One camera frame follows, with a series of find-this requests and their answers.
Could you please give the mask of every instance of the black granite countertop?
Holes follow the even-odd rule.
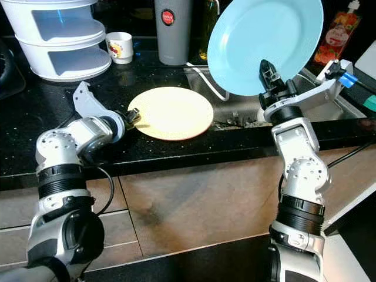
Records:
[[[19,47],[8,43],[25,76],[26,89],[0,101],[0,190],[36,185],[35,142],[72,112],[77,83],[47,82],[34,75]],[[128,65],[112,64],[108,71],[89,79],[91,91],[108,109],[126,110],[138,94],[158,86],[189,88],[183,68],[163,66],[155,39],[135,38],[135,58]],[[375,119],[313,123],[321,149],[361,145],[375,135]],[[93,155],[93,161],[112,176],[178,167],[229,162],[277,154],[270,127],[227,131],[208,130],[198,137],[167,142],[136,129],[114,145]],[[91,166],[88,179],[104,178]]]

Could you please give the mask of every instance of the bottle label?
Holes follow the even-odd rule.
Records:
[[[169,10],[169,9],[164,9],[164,10],[162,11],[161,16],[162,16],[162,22],[163,22],[165,25],[167,25],[167,26],[172,25],[172,24],[174,23],[174,21],[175,21],[175,15],[174,15],[174,13],[173,13],[171,10]]]
[[[348,39],[348,34],[343,25],[337,25],[330,29],[325,37],[327,43],[331,46],[342,46]]]

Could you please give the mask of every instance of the black electrical cord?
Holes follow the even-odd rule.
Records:
[[[339,159],[337,160],[334,160],[333,162],[329,163],[328,164],[328,168],[331,168],[341,162],[343,162],[344,160],[348,159],[349,157],[352,157],[353,155],[355,155],[356,153],[359,153],[360,151],[364,150],[365,148],[367,148],[368,146],[372,145],[373,143],[376,142],[376,138],[373,138],[371,139],[369,142],[367,142],[366,144],[360,146],[360,147],[357,147],[356,149],[354,149],[353,151],[349,152],[349,154],[346,154],[342,157],[340,157]],[[283,179],[284,179],[284,176],[283,174],[281,175],[281,178],[280,178],[280,181],[278,183],[278,199],[281,200],[281,190],[282,190],[282,183],[283,183]]]
[[[366,90],[368,90],[368,91],[370,91],[371,93],[373,93],[373,94],[376,95],[376,88],[373,88],[373,87],[370,86],[370,85],[364,84],[363,82],[361,82],[361,81],[359,81],[359,80],[357,80],[357,81],[355,82],[355,84],[357,84],[357,85],[363,87],[364,89],[366,89]]]
[[[115,185],[114,185],[114,183],[113,183],[113,180],[112,180],[111,175],[110,175],[107,171],[105,171],[103,168],[101,168],[101,167],[99,167],[99,166],[97,166],[96,168],[99,169],[101,172],[103,172],[103,173],[107,176],[108,181],[109,181],[109,183],[110,183],[110,198],[108,199],[108,201],[107,201],[107,203],[105,204],[105,206],[103,207],[103,209],[100,210],[100,211],[97,213],[97,215],[100,215],[100,214],[104,213],[105,210],[110,206],[110,204],[111,204],[111,202],[112,202],[112,199],[113,199],[113,195],[114,195],[114,193],[115,193]]]

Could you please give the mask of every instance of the plate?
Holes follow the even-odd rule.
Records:
[[[237,95],[265,92],[262,59],[283,80],[292,79],[313,54],[323,28],[321,0],[234,0],[217,21],[208,47],[209,70]]]
[[[213,107],[195,91],[159,87],[137,95],[128,110],[137,108],[141,120],[135,127],[162,140],[185,140],[206,131],[213,121]]]

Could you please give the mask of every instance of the stainless steel sink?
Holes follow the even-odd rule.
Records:
[[[226,93],[210,76],[209,69],[201,68],[201,72],[224,96]],[[247,127],[270,126],[263,120],[259,97],[230,95],[227,102],[221,101],[205,84],[202,78],[192,69],[186,68],[190,88],[203,95],[211,103],[214,109],[214,122],[211,129],[229,130]],[[303,69],[293,81],[299,93],[303,93],[315,87],[315,76]],[[328,102],[303,113],[312,122],[338,119],[365,118],[365,115],[357,108],[339,96],[335,101]]]

